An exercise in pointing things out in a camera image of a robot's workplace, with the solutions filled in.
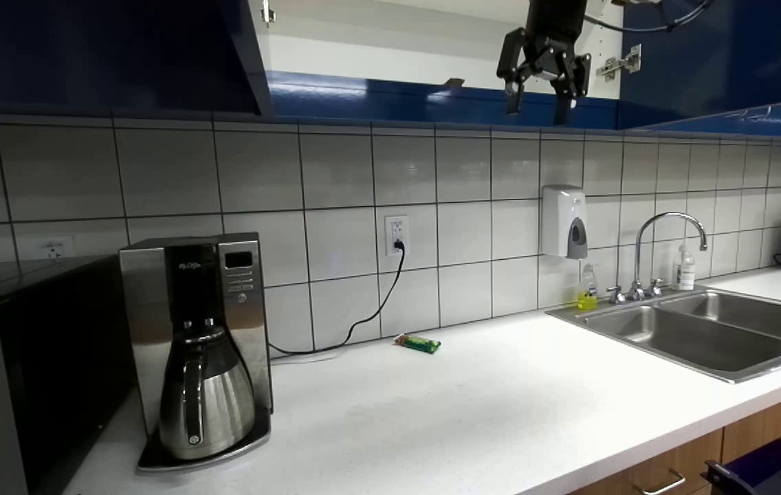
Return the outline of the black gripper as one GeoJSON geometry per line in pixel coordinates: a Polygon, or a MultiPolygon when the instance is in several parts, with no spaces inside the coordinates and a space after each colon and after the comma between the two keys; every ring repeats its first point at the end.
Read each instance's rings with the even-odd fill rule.
{"type": "Polygon", "coordinates": [[[524,108],[526,73],[550,79],[557,91],[552,124],[562,127],[570,120],[570,113],[577,108],[577,102],[590,94],[590,68],[591,57],[576,56],[572,43],[548,35],[526,40],[526,31],[518,28],[504,35],[495,73],[504,79],[507,109],[511,115],[518,115],[524,108]]]}

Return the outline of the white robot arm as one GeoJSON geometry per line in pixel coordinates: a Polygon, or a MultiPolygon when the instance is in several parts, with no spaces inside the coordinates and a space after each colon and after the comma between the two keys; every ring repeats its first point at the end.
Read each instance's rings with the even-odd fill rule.
{"type": "Polygon", "coordinates": [[[504,35],[495,65],[511,115],[524,109],[532,76],[546,76],[557,91],[557,124],[590,94],[591,57],[576,51],[584,21],[585,0],[528,0],[526,24],[504,35]]]}

